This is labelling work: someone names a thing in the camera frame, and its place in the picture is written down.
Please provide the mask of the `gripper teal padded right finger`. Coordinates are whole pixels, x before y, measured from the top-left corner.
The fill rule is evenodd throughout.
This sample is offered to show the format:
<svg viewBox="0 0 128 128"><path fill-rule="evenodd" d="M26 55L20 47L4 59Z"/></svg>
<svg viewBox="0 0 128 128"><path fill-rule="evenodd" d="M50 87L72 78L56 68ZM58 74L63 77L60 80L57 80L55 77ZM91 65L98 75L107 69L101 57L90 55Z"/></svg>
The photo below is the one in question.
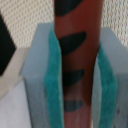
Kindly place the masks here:
<svg viewBox="0 0 128 128"><path fill-rule="evenodd" d="M92 92L93 128L128 128L128 50L102 28Z"/></svg>

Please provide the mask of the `gripper teal padded left finger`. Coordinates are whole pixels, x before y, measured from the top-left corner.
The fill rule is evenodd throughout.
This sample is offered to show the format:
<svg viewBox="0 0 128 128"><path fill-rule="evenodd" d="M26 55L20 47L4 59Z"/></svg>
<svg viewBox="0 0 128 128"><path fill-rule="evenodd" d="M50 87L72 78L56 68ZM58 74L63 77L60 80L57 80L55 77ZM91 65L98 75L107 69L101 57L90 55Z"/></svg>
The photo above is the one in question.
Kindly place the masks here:
<svg viewBox="0 0 128 128"><path fill-rule="evenodd" d="M61 50L53 23L37 26L22 75L32 128L64 128Z"/></svg>

